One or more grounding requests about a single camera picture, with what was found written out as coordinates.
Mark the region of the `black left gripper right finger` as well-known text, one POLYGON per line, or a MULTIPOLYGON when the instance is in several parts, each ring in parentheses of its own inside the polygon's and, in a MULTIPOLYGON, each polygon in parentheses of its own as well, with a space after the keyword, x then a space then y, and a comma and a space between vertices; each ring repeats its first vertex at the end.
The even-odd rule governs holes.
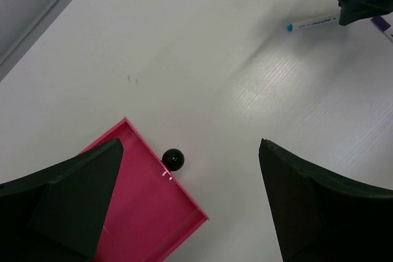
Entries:
POLYGON ((266 139, 259 162, 283 261, 392 261, 392 190, 266 139))

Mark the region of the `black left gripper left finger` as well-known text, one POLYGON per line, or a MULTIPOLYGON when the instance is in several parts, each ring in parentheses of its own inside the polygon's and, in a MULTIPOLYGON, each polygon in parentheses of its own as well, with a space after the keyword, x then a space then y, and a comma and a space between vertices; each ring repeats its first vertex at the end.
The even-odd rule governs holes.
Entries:
POLYGON ((90 261, 122 156, 121 141, 111 139, 1 184, 1 261, 90 261))

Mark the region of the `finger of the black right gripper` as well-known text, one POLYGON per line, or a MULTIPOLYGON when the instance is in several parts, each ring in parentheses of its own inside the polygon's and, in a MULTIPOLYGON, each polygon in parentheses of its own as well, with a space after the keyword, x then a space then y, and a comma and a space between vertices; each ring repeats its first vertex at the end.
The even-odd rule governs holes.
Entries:
POLYGON ((338 0, 339 25, 346 26, 359 20, 392 13, 392 0, 338 0))

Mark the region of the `light blue cap marker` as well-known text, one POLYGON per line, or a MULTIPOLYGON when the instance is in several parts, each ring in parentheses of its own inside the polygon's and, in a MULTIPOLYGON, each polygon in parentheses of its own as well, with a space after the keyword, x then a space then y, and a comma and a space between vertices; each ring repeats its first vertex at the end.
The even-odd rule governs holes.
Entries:
POLYGON ((326 25, 329 23, 334 23, 337 22, 339 19, 339 15, 338 14, 332 14, 332 15, 325 15, 322 17, 317 17, 317 18, 312 18, 312 19, 308 19, 308 20, 302 20, 302 21, 298 21, 298 22, 293 22, 290 23, 286 26, 286 30, 287 32, 294 32, 300 29, 308 29, 308 28, 312 28, 315 26, 319 26, 319 25, 326 25))

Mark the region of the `purple cap white marker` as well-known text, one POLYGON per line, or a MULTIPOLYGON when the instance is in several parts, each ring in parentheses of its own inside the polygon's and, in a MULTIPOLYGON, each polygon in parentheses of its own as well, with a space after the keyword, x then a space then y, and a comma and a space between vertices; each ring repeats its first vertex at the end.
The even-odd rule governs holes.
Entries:
POLYGON ((371 18, 371 22, 392 42, 393 31, 392 25, 386 21, 382 16, 371 18))

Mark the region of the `pink top drawer tray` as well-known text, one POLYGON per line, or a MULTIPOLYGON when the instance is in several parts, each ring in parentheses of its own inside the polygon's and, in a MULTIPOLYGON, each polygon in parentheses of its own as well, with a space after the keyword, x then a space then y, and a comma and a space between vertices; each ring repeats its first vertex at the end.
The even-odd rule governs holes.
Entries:
POLYGON ((87 148, 110 139, 123 156, 93 261, 164 261, 209 218, 127 118, 87 148))

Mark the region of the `black round knob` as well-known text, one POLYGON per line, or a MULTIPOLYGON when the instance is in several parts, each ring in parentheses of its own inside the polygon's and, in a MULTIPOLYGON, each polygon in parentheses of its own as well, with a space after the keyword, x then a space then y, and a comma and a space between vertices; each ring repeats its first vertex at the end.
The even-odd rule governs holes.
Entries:
POLYGON ((178 171, 183 167, 185 157, 179 149, 171 148, 163 154, 161 161, 169 171, 178 171))

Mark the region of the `aluminium table frame rail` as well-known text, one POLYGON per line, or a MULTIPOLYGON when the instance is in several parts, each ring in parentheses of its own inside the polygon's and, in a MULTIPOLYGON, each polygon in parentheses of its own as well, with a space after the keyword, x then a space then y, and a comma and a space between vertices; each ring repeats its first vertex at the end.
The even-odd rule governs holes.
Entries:
POLYGON ((1 79, 72 0, 1 0, 1 79))

